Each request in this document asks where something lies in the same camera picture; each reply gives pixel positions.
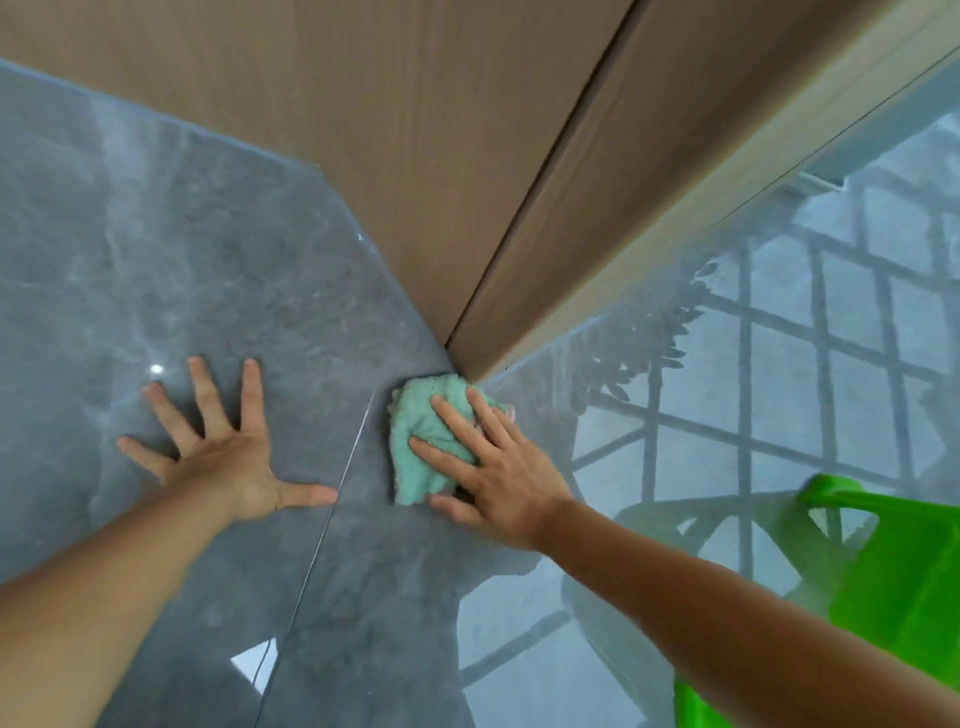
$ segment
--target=green cloth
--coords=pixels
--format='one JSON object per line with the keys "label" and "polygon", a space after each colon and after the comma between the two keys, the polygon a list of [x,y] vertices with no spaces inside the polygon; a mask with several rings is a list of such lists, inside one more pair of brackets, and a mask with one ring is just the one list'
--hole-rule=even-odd
{"label": "green cloth", "polygon": [[[476,457],[453,436],[430,405],[430,398],[440,395],[469,422],[474,421],[473,408],[467,401],[467,381],[461,376],[423,376],[411,379],[394,391],[390,405],[390,454],[394,460],[396,503],[410,505],[422,501],[428,493],[439,493],[453,481],[420,460],[410,449],[409,438],[418,437],[434,448],[451,452],[468,463]],[[491,406],[507,411],[489,397]]]}

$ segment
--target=gray marble floor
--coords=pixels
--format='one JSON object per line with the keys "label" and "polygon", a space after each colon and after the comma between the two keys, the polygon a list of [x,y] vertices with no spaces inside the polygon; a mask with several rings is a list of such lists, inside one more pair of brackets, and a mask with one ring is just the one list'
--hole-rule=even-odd
{"label": "gray marble floor", "polygon": [[[488,382],[601,512],[822,609],[771,535],[812,473],[960,503],[960,120],[768,196]],[[548,559],[390,500],[385,403],[449,369],[314,169],[0,68],[0,578],[128,507],[138,400],[266,377],[276,470],[332,509],[234,527],[102,726],[672,725],[670,666]],[[854,548],[868,524],[815,514]]]}

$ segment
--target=forearm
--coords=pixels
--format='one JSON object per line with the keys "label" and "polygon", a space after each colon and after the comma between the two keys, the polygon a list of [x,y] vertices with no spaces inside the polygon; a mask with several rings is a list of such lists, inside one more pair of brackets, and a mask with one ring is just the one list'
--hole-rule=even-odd
{"label": "forearm", "polygon": [[92,725],[186,570],[229,523],[227,498],[212,487],[163,491],[0,587],[4,725]]}
{"label": "forearm", "polygon": [[917,670],[583,504],[557,510],[540,550],[635,621],[701,694],[745,725],[942,726],[960,717],[957,696]]}

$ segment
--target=person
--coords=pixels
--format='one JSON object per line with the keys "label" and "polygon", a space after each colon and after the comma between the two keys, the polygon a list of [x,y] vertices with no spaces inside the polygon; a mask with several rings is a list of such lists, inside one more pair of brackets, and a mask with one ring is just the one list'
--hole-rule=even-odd
{"label": "person", "polygon": [[[190,564],[231,523],[324,505],[334,489],[270,469],[263,390],[244,364],[234,428],[203,360],[189,360],[201,437],[158,383],[144,397],[173,438],[174,460],[129,437],[118,446],[163,486],[38,569],[0,587],[0,715],[5,728],[93,725]],[[896,658],[733,571],[634,533],[573,498],[549,458],[475,390],[484,434],[432,404],[478,458],[414,440],[424,461],[473,495],[437,511],[513,548],[549,557],[642,629],[736,725],[960,726],[960,696]]]}

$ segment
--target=finger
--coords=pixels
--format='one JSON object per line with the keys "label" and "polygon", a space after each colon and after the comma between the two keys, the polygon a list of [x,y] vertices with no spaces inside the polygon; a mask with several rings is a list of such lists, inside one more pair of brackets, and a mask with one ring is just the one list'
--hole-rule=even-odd
{"label": "finger", "polygon": [[450,402],[434,395],[430,398],[430,404],[433,405],[440,419],[450,428],[453,436],[466,445],[474,455],[483,460],[496,453],[496,448],[487,442],[487,438],[477,432],[476,428],[467,422]]}
{"label": "finger", "polygon": [[467,388],[467,401],[473,407],[473,412],[483,426],[483,431],[487,433],[487,438],[498,448],[508,448],[514,443],[507,430],[493,414],[493,410],[487,403],[487,398],[480,394],[476,387]]}
{"label": "finger", "polygon": [[150,448],[141,445],[133,437],[121,437],[117,440],[117,449],[123,452],[134,463],[144,468],[157,477],[162,477],[167,468],[174,464],[173,458],[154,452]]}
{"label": "finger", "polygon": [[478,478],[477,469],[465,463],[456,455],[436,449],[429,443],[418,440],[416,437],[410,438],[410,449],[414,454],[434,470],[452,478],[454,482],[460,483],[471,493],[476,491]]}
{"label": "finger", "polygon": [[156,418],[160,420],[163,429],[167,431],[180,451],[186,455],[201,442],[198,435],[186,418],[167,397],[167,392],[159,382],[152,382],[143,388],[143,397],[153,408]]}
{"label": "finger", "polygon": [[480,511],[475,506],[453,496],[431,496],[430,507],[443,513],[451,521],[462,523],[470,528],[484,529],[487,526],[487,520],[480,515]]}
{"label": "finger", "polygon": [[223,403],[220,402],[220,393],[217,392],[217,385],[213,383],[213,377],[210,376],[210,372],[206,368],[204,358],[202,356],[191,356],[186,360],[186,364],[190,369],[190,378],[193,379],[197,407],[204,417],[205,436],[217,437],[232,432],[233,427],[230,426],[227,414],[224,412]]}
{"label": "finger", "polygon": [[240,429],[265,433],[267,419],[263,414],[263,381],[255,359],[243,363],[243,391],[240,395]]}
{"label": "finger", "polygon": [[520,432],[520,428],[516,426],[513,418],[510,414],[504,412],[499,407],[493,408],[493,415],[497,420],[500,421],[500,424],[503,425],[503,428],[507,430],[507,434],[510,435],[510,439],[515,443],[522,443],[526,441],[526,438],[523,436],[523,433]]}
{"label": "finger", "polygon": [[312,505],[330,505],[337,499],[337,489],[328,485],[299,485],[279,481],[280,498],[277,508],[305,508]]}

